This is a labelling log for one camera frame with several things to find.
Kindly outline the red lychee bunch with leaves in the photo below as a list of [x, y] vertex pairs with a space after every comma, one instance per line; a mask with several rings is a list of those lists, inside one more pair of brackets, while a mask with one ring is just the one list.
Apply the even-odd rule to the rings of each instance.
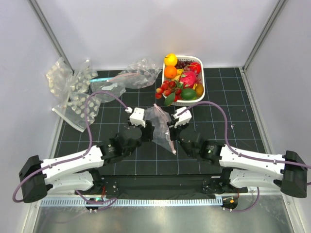
[[164, 105], [170, 106], [178, 100], [182, 100], [181, 93], [183, 84], [179, 81], [164, 81], [155, 91], [155, 98], [164, 97]]

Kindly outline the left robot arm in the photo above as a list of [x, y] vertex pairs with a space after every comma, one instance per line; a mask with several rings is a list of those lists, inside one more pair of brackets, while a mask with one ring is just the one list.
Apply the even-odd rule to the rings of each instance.
[[107, 142], [91, 145], [85, 151], [67, 156], [40, 160], [38, 155], [28, 158], [19, 172], [21, 201], [32, 203], [43, 199], [50, 191], [72, 190], [98, 194], [103, 189], [100, 176], [91, 170], [122, 161], [144, 142], [153, 139], [154, 126], [147, 120], [143, 124], [130, 123], [123, 131]]

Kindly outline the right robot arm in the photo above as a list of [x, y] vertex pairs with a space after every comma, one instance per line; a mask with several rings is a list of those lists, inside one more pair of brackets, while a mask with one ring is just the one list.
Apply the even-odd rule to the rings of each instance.
[[224, 192], [247, 186], [280, 189], [288, 196], [306, 198], [308, 168], [294, 151], [265, 154], [231, 147], [205, 140], [187, 129], [188, 125], [169, 126], [172, 140], [176, 140], [186, 155], [223, 169], [219, 187]]

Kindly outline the clear zip bag pink zipper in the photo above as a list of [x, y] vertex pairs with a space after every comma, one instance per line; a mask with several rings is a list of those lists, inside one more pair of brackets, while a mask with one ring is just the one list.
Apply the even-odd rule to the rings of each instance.
[[170, 128], [168, 126], [168, 123], [171, 122], [170, 115], [161, 107], [154, 104], [152, 107], [145, 110], [143, 119], [145, 121], [150, 121], [151, 125], [154, 127], [152, 141], [176, 155], [176, 150], [171, 140]]

